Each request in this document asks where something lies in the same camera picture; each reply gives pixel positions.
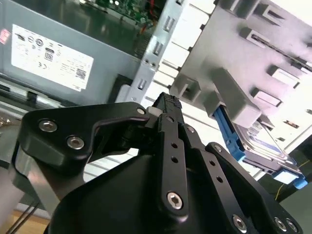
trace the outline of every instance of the slot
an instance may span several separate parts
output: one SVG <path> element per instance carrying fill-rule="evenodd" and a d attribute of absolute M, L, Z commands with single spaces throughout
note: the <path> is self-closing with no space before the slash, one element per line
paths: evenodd
<path fill-rule="evenodd" d="M 140 81 L 140 83 L 138 84 L 137 88 L 138 88 L 139 90 L 143 90 L 144 87 L 145 87 L 145 85 L 146 85 L 146 80 L 142 79 L 142 80 Z"/>
<path fill-rule="evenodd" d="M 28 91 L 27 92 L 27 101 L 29 101 L 29 102 L 31 102 L 33 104 L 36 104 L 36 102 L 37 102 L 37 94 Z"/>
<path fill-rule="evenodd" d="M 6 92 L 10 92 L 11 91 L 9 87 L 4 86 L 2 84 L 0 84 L 0 90 L 6 91 Z"/>
<path fill-rule="evenodd" d="M 175 22 L 175 19 L 171 18 L 170 16 L 167 17 L 166 22 L 165 22 L 165 26 L 164 26 L 164 30 L 166 32 L 169 32 L 172 29 L 172 26 Z"/>
<path fill-rule="evenodd" d="M 282 137 L 278 137 L 277 139 L 278 139 L 278 140 L 280 140 L 280 141 L 282 141 L 282 142 L 284 142 L 284 141 L 285 141 L 285 139 L 284 139 L 284 138 L 282 138 Z"/>
<path fill-rule="evenodd" d="M 161 50 L 162 50 L 163 44 L 161 44 L 159 41 L 156 42 L 156 46 L 154 48 L 153 54 L 154 55 L 159 55 Z"/>
<path fill-rule="evenodd" d="M 253 96 L 254 99 L 261 101 L 262 103 L 270 104 L 275 107 L 278 107 L 282 103 L 280 99 L 277 99 L 272 95 L 269 95 L 257 88 L 254 89 L 251 95 Z"/>
<path fill-rule="evenodd" d="M 297 125 L 297 124 L 295 124 L 293 122 L 290 122 L 289 120 L 284 121 L 284 123 L 288 124 L 289 126 L 295 128 L 295 129 L 299 128 L 299 125 Z"/>
<path fill-rule="evenodd" d="M 266 43 L 270 42 L 268 38 L 248 27 L 243 28 L 239 34 L 244 39 L 252 42 L 253 44 L 261 48 L 266 48 Z"/>
<path fill-rule="evenodd" d="M 276 66 L 273 66 L 269 71 L 268 74 L 279 80 L 280 82 L 289 85 L 292 88 L 296 88 L 300 83 L 299 83 L 299 79 L 295 76 L 293 76 L 292 74 L 286 72 L 285 70 L 278 68 Z"/>
<path fill-rule="evenodd" d="M 284 20 L 280 10 L 270 5 L 259 5 L 256 9 L 256 13 L 273 25 L 281 26 Z"/>

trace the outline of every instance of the barcode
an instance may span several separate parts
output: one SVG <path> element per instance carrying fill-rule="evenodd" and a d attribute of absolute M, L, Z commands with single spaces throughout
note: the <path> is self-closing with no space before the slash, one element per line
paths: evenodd
<path fill-rule="evenodd" d="M 53 54 L 45 52 L 44 58 L 46 60 L 52 61 L 53 60 Z"/>
<path fill-rule="evenodd" d="M 85 79 L 86 77 L 86 72 L 77 68 L 76 70 L 76 77 L 80 78 L 80 79 Z"/>

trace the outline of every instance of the cable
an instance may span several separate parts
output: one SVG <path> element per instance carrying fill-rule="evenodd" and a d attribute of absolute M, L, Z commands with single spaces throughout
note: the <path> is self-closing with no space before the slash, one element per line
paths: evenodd
<path fill-rule="evenodd" d="M 306 165 L 308 162 L 310 162 L 310 160 L 305 161 L 304 163 L 302 163 L 298 168 L 303 167 L 304 165 Z"/>
<path fill-rule="evenodd" d="M 7 231 L 7 234 L 15 234 L 21 228 L 21 226 L 33 215 L 33 213 L 36 211 L 36 209 L 38 209 L 38 207 L 39 207 L 39 203 L 37 203 L 34 206 L 32 211 L 25 217 L 25 219 L 23 219 L 11 232 L 9 232 L 9 230 L 11 230 L 11 228 L 10 228 Z"/>
<path fill-rule="evenodd" d="M 304 165 L 306 165 L 308 162 L 310 162 L 310 160 L 305 161 L 304 163 L 302 163 L 298 168 L 303 167 Z M 282 187 L 284 186 L 284 184 L 281 185 L 281 187 L 279 187 L 279 189 L 277 190 L 276 196 L 275 196 L 275 201 L 278 198 L 279 192 L 281 191 Z"/>
<path fill-rule="evenodd" d="M 24 216 L 27 215 L 27 212 L 30 210 L 30 208 L 32 208 L 35 205 L 35 202 L 33 201 L 28 207 L 27 209 L 20 215 L 20 217 L 15 221 L 15 223 L 13 223 L 13 225 L 9 228 L 9 230 L 6 232 L 6 234 L 10 234 L 11 231 L 17 226 L 17 224 L 19 223 L 19 221 L 24 218 Z"/>
<path fill-rule="evenodd" d="M 152 17 L 154 18 L 154 14 L 153 14 L 154 0 L 151 0 L 150 5 L 151 5 L 151 7 L 150 7 L 150 13 L 151 13 Z"/>
<path fill-rule="evenodd" d="M 275 201 L 278 198 L 279 192 L 281 191 L 281 189 L 283 188 L 284 184 L 281 185 L 281 187 L 279 187 L 279 189 L 277 190 L 276 196 L 275 196 Z"/>

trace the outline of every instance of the screw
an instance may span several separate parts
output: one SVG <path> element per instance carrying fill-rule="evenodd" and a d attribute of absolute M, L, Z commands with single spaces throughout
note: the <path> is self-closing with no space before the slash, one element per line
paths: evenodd
<path fill-rule="evenodd" d="M 275 217 L 274 220 L 275 224 L 280 228 L 280 230 L 282 230 L 283 232 L 287 231 L 285 224 L 278 217 Z"/>
<path fill-rule="evenodd" d="M 78 136 L 71 136 L 67 139 L 67 145 L 74 150 L 80 150 L 84 147 L 84 141 Z"/>
<path fill-rule="evenodd" d="M 290 219 L 286 219 L 288 225 L 297 233 L 298 229 L 297 227 L 290 221 Z"/>
<path fill-rule="evenodd" d="M 195 129 L 192 128 L 191 126 L 187 126 L 187 129 L 188 129 L 191 133 L 194 133 L 194 132 L 195 132 Z"/>
<path fill-rule="evenodd" d="M 218 150 L 219 152 L 221 152 L 221 151 L 222 151 L 221 147 L 220 147 L 220 146 L 218 146 L 218 145 L 214 145 L 214 148 L 215 148 L 216 150 Z"/>
<path fill-rule="evenodd" d="M 173 123 L 173 122 L 174 122 L 174 119 L 173 119 L 173 118 L 171 118 L 170 116 L 166 116 L 166 119 L 168 119 L 171 123 Z"/>
<path fill-rule="evenodd" d="M 170 192 L 167 194 L 167 199 L 170 203 L 170 205 L 176 209 L 176 210 L 180 210 L 182 208 L 182 199 L 180 198 L 180 196 L 174 192 Z"/>
<path fill-rule="evenodd" d="M 44 132 L 52 133 L 57 130 L 58 126 L 51 120 L 43 120 L 39 123 L 39 128 Z"/>
<path fill-rule="evenodd" d="M 232 220 L 234 225 L 237 227 L 237 229 L 240 230 L 241 233 L 247 232 L 247 226 L 239 216 L 234 214 Z"/>
<path fill-rule="evenodd" d="M 141 115 L 144 115 L 145 114 L 145 111 L 141 108 L 137 108 L 137 111 L 141 114 Z"/>

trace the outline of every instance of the blue plastic latch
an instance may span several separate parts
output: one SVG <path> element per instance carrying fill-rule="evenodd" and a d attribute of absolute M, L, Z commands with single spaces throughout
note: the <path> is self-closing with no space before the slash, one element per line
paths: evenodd
<path fill-rule="evenodd" d="M 241 162 L 246 157 L 246 155 L 243 151 L 240 150 L 237 144 L 238 135 L 235 132 L 232 133 L 220 107 L 215 111 L 214 117 L 219 125 L 226 147 L 229 149 L 231 155 L 238 162 Z"/>
<path fill-rule="evenodd" d="M 308 182 L 305 180 L 305 177 L 301 177 L 298 179 L 295 179 L 293 182 L 293 185 L 296 189 L 302 189 L 304 186 L 306 186 Z"/>
<path fill-rule="evenodd" d="M 308 184 L 303 175 L 297 175 L 285 169 L 276 172 L 274 175 L 272 175 L 272 177 L 284 184 L 290 184 L 293 182 L 294 187 L 297 189 L 302 189 Z"/>

